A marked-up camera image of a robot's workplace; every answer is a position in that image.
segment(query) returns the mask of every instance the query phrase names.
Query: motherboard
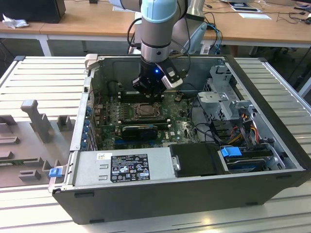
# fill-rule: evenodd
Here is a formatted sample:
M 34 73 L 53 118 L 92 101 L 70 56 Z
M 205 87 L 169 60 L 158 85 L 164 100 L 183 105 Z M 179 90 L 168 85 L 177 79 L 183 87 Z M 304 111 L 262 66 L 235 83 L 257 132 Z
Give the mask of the motherboard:
M 152 103 L 135 93 L 106 97 L 95 106 L 99 150 L 167 147 L 195 143 L 190 123 L 191 99 L 164 93 Z

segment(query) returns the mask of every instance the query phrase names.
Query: wooden desk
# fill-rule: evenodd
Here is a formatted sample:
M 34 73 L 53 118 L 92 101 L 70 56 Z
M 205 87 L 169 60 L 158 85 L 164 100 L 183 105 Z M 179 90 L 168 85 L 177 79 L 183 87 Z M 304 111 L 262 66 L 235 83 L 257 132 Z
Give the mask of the wooden desk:
M 305 23 L 290 24 L 284 20 L 276 22 L 277 14 L 268 14 L 272 20 L 242 18 L 228 7 L 227 3 L 208 3 L 214 12 L 217 28 L 223 33 L 223 44 L 296 47 L 307 48 L 311 44 L 311 25 Z M 9 29 L 0 24 L 0 37 L 25 38 L 39 40 L 44 55 L 53 53 L 48 40 L 81 40 L 84 41 L 126 41 L 128 26 L 134 19 L 133 12 L 112 11 L 108 2 L 89 4 L 88 1 L 75 2 L 66 0 L 66 13 L 60 23 L 30 23 L 30 27 Z M 300 12 L 291 7 L 273 5 L 265 6 L 264 12 Z M 207 31 L 203 43 L 208 46 L 215 39 L 214 31 Z
M 227 3 L 209 3 L 213 8 L 204 8 L 206 12 L 214 12 L 217 28 L 223 33 L 223 43 L 229 45 L 274 46 L 274 47 L 309 47 L 311 45 L 311 25 L 303 22 L 290 24 L 285 20 L 276 21 L 277 13 L 268 14 L 271 19 L 242 18 L 238 13 L 227 7 Z M 263 12 L 301 12 L 292 7 L 271 4 L 265 6 Z M 211 14 L 206 14 L 213 22 Z M 289 20 L 288 15 L 281 17 Z M 292 15 L 292 17 L 307 18 L 306 15 Z M 215 38 L 214 31 L 206 32 L 204 39 Z
M 126 36 L 133 12 L 112 11 L 112 4 L 65 1 L 66 13 L 58 24 L 46 23 L 41 34 Z
M 40 29 L 44 23 L 30 22 L 28 27 L 24 28 L 8 28 L 3 23 L 0 23 L 0 33 L 24 33 L 24 34 L 40 34 Z

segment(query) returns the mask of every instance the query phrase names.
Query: green circuit board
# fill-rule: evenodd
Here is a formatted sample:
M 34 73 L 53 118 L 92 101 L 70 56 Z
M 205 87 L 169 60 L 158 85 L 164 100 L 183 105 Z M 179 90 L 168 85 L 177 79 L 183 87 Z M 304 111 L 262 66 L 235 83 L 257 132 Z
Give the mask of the green circuit board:
M 171 143 L 194 143 L 199 139 L 189 119 L 191 109 L 190 101 L 181 99 L 176 102 L 176 93 L 164 94 L 162 102 L 153 103 L 152 109 L 155 111 L 156 119 L 170 119 L 170 127 L 157 132 L 157 138 L 150 141 L 125 141 L 122 139 L 121 129 L 127 124 L 126 121 L 135 120 L 138 117 L 139 109 L 149 103 L 122 103 L 118 98 L 106 99 L 102 103 L 103 109 L 98 128 L 101 133 L 99 140 L 100 150 L 123 150 L 123 149 L 140 149 L 140 148 L 158 148 L 167 147 Z M 146 110 L 140 112 L 142 115 L 147 114 Z

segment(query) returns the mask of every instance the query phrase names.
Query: floor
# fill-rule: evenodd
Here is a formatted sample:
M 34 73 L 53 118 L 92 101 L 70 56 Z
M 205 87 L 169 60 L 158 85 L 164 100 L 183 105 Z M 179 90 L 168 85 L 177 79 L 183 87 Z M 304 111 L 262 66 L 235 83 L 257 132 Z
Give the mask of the floor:
M 41 46 L 37 40 L 23 40 L 23 39 L 3 39 L 3 44 L 8 48 L 13 56 L 17 55 L 27 55 L 27 56 L 43 56 Z M 85 56 L 87 53 L 83 52 L 81 41 L 61 41 L 53 40 L 49 41 L 49 44 L 54 51 L 55 56 Z M 97 41 L 87 41 L 86 42 L 88 53 L 98 53 L 105 55 L 114 54 L 126 54 L 127 43 L 126 42 L 97 42 Z M 251 47 L 239 46 L 238 57 L 249 57 L 248 53 Z M 272 57 L 275 48 L 260 48 L 257 53 L 258 57 L 266 58 L 270 64 L 287 80 L 293 69 L 299 63 L 301 58 L 305 55 L 308 49 L 298 49 L 297 51 L 289 51 L 288 54 L 280 55 L 272 61 Z M 227 46 L 221 47 L 221 54 L 229 54 L 229 49 Z M 0 77 L 6 70 L 6 66 L 12 62 L 13 57 L 10 53 L 0 45 Z M 296 69 L 295 73 L 292 75 L 289 83 L 294 84 L 297 76 L 299 76 L 305 69 L 307 62 L 311 61 L 311 52 L 304 59 L 301 65 Z M 311 102 L 311 93 L 306 96 L 306 100 Z

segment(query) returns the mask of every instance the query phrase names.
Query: power supply label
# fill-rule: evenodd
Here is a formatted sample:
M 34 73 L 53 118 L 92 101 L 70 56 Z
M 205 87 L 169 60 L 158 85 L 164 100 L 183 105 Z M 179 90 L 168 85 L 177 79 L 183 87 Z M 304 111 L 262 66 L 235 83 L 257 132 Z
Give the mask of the power supply label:
M 147 154 L 111 156 L 110 180 L 113 183 L 150 180 Z

